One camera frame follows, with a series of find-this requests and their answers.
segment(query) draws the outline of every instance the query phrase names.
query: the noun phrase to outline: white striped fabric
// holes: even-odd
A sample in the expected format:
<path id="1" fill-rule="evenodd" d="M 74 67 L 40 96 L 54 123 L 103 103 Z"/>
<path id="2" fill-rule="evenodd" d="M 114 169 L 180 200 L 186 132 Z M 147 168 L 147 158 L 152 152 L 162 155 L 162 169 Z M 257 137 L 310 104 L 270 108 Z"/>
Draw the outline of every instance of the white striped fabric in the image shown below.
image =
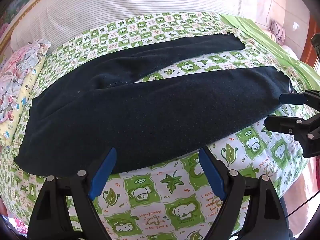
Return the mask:
<path id="1" fill-rule="evenodd" d="M 183 11 L 243 16 L 242 0 L 41 0 L 14 29 L 11 48 L 16 51 L 42 38 L 51 42 L 52 51 L 97 25 L 148 13 Z"/>

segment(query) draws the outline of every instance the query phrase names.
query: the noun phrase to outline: bed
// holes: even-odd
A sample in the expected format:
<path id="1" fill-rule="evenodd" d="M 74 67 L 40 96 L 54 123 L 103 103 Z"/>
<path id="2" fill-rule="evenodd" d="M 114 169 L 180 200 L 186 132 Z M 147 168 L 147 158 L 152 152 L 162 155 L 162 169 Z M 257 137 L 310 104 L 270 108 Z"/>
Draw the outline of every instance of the bed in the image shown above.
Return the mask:
<path id="1" fill-rule="evenodd" d="M 13 162 L 22 143 L 32 99 L 86 61 L 119 49 L 144 46 L 185 36 L 231 32 L 245 45 L 242 51 L 203 55 L 168 66 L 138 82 L 230 68 L 272 65 L 283 71 L 297 91 L 319 89 L 320 78 L 304 63 L 294 60 L 252 21 L 212 12 L 146 14 L 108 22 L 76 35 L 48 55 L 22 113 L 14 142 L 0 153 L 0 195 L 7 209 L 28 224 L 44 177 L 27 174 Z M 274 114 L 314 115 L 307 106 L 283 105 Z M 267 174 L 282 196 L 308 163 L 302 148 L 290 135 L 266 130 L 263 120 L 209 145 L 229 169 L 242 175 Z M 243 225 L 249 199 L 243 205 L 234 230 Z M 75 229 L 81 226 L 72 198 L 67 199 Z M 112 175 L 94 206 L 112 239 L 202 238 L 213 223 L 221 200 L 215 196 L 201 169 L 198 153 L 136 171 Z M 190 207 L 184 216 L 179 207 Z"/>

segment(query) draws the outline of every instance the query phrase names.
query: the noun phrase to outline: blue cartoon character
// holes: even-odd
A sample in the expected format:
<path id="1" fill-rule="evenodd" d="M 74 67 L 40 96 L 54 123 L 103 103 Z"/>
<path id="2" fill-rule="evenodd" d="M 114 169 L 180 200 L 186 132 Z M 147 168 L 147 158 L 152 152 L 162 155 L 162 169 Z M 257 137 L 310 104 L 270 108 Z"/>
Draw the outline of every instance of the blue cartoon character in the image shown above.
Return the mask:
<path id="1" fill-rule="evenodd" d="M 7 139 L 9 138 L 9 132 L 7 130 L 4 131 L 3 136 L 6 137 Z"/>
<path id="2" fill-rule="evenodd" d="M 22 103 L 22 105 L 25 105 L 27 103 L 27 98 L 23 97 L 22 100 L 21 100 L 21 103 Z"/>

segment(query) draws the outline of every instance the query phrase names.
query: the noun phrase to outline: black fabric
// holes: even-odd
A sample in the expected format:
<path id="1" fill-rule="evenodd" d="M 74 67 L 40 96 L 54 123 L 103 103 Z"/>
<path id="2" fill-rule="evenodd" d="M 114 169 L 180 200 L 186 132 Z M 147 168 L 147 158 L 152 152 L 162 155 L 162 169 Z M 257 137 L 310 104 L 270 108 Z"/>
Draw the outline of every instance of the black fabric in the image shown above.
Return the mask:
<path id="1" fill-rule="evenodd" d="M 33 99 L 15 157 L 31 174 L 65 177 L 117 149 L 113 173 L 184 155 L 270 114 L 289 92 L 274 67 L 196 73 L 132 83 L 179 60 L 244 47 L 233 35 L 128 49 L 89 61 Z"/>

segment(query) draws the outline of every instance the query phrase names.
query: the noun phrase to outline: screw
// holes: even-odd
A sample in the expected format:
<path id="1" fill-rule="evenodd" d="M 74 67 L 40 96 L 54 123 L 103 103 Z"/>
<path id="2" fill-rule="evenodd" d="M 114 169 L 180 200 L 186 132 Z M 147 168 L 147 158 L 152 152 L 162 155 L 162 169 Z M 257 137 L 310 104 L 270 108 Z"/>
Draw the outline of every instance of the screw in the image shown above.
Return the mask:
<path id="1" fill-rule="evenodd" d="M 231 175 L 231 176 L 237 176 L 238 175 L 238 171 L 236 171 L 236 170 L 230 170 L 229 171 L 229 174 Z"/>
<path id="2" fill-rule="evenodd" d="M 85 170 L 79 170 L 77 172 L 77 175 L 80 176 L 80 177 L 84 176 L 85 174 L 86 174 Z"/>
<path id="3" fill-rule="evenodd" d="M 54 179 L 54 176 L 52 176 L 52 175 L 47 177 L 47 181 L 53 181 L 53 179 Z"/>
<path id="4" fill-rule="evenodd" d="M 263 179 L 264 181 L 268 181 L 268 180 L 269 180 L 269 177 L 268 177 L 267 175 L 262 175 L 262 179 Z"/>

